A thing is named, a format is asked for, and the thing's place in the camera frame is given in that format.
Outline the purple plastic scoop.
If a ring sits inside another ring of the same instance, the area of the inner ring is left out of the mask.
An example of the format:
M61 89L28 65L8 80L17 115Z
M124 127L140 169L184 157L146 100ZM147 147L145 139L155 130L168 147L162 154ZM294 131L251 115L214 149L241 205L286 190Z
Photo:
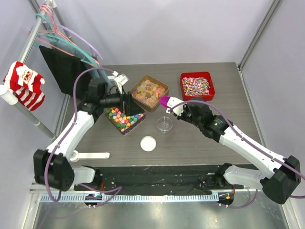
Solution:
M160 104L161 104L163 107L168 108L169 106L168 106L167 104L168 104L170 98L171 98L170 96L162 96L162 97L160 98Z

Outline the star candy tin box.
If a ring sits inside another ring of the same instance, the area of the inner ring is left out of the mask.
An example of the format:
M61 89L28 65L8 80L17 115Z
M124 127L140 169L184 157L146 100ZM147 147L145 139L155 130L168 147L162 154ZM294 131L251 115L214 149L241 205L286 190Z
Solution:
M135 129L146 118L145 111L140 109L138 114L127 114L124 103L106 108L104 114L106 119L119 131L122 135L127 135Z

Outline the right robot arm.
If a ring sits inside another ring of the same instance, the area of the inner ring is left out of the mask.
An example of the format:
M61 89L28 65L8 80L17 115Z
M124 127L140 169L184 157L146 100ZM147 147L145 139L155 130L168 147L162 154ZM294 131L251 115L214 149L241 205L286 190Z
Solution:
M213 106L207 102L170 98L166 106L178 120L193 124L205 137L232 149L256 167L253 170L224 164L215 176L218 187L242 185L257 189L278 204L293 197L304 178L297 158L283 157L252 140L222 113L213 114Z

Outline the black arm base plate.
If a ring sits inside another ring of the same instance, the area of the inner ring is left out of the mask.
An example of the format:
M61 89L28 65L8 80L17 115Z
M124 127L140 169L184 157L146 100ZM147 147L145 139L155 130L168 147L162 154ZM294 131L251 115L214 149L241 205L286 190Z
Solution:
M112 190L121 186L119 194L129 196L209 195L213 190L244 189L237 183L217 183L215 173L219 168L219 165L99 167L100 180L90 187Z

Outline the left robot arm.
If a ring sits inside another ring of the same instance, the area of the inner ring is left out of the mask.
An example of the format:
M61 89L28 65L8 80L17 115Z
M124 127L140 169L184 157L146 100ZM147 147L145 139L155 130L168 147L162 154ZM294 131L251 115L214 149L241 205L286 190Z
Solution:
M107 90L103 79L92 79L84 100L76 107L73 118L47 149L38 149L33 156L34 178L38 184L67 191L74 185L85 183L90 190L97 190L102 183L98 170L89 166L72 168L74 150L85 133L96 123L105 109L118 107L127 116L138 115L144 110L137 105L123 85L128 78L121 74L114 78L114 93Z

